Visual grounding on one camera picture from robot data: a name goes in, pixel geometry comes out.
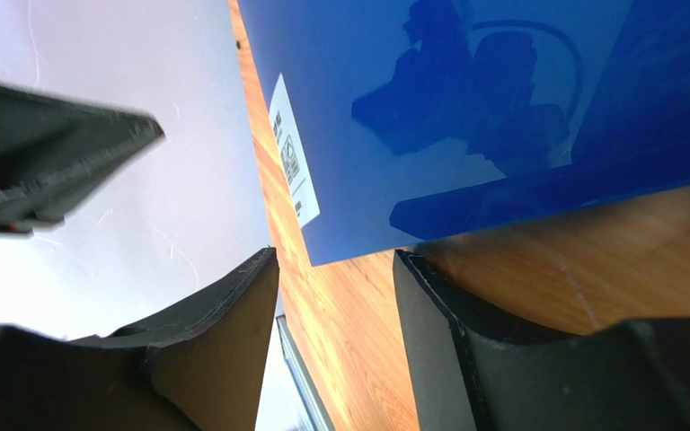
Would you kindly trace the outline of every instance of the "wooden floor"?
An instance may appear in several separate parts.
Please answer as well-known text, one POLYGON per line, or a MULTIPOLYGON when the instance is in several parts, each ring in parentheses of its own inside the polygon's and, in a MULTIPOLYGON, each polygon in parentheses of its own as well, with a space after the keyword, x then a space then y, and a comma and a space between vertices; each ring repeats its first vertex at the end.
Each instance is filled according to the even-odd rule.
MULTIPOLYGON (((230 0, 287 320, 339 430, 418 429, 393 253, 311 268, 241 16, 230 0)), ((424 248, 448 277, 521 317, 589 333, 690 315, 690 188, 424 248)))

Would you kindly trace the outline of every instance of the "white label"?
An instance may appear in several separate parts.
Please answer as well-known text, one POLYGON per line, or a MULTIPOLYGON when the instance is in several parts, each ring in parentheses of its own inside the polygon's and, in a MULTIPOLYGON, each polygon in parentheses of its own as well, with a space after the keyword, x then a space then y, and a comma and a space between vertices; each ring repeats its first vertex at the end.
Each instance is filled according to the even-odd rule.
POLYGON ((303 227, 321 214, 321 211, 315 197, 311 172, 308 171, 303 143, 297 131, 295 114, 292 113, 292 105, 289 102, 287 86, 281 74, 273 90, 273 97, 270 98, 268 115, 281 155, 284 174, 287 176, 287 185, 292 193, 292 205, 297 211, 297 221, 300 227, 303 227))

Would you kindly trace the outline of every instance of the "blue panel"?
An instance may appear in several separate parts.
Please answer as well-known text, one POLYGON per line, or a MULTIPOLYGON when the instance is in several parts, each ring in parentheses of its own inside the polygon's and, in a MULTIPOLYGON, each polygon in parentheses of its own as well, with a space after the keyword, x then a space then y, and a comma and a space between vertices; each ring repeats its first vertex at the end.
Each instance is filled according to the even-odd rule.
POLYGON ((314 264, 690 184, 690 1, 240 5, 314 264))

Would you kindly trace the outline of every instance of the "black pointed object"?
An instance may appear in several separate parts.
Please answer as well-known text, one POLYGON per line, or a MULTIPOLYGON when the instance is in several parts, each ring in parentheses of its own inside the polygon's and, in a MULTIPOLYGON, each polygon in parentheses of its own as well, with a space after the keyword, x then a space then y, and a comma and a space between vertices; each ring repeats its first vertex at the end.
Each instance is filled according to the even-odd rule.
POLYGON ((0 231, 60 223, 163 135, 145 114, 0 85, 0 231))
POLYGON ((278 287, 264 249, 107 338, 0 326, 0 430, 252 431, 278 287))
POLYGON ((395 294, 420 428, 690 430, 690 318, 580 337, 523 320, 397 251, 395 294))

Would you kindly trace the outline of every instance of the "qr code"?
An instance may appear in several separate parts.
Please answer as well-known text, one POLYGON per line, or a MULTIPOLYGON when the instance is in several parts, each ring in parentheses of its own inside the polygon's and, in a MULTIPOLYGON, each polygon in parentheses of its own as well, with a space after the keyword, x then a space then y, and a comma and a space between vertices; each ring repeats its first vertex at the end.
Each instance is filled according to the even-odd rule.
POLYGON ((284 164, 287 184, 292 185, 292 181, 300 172, 300 163, 297 162, 297 153, 295 153, 295 146, 292 145, 292 136, 287 136, 287 141, 281 148, 281 163, 284 164))

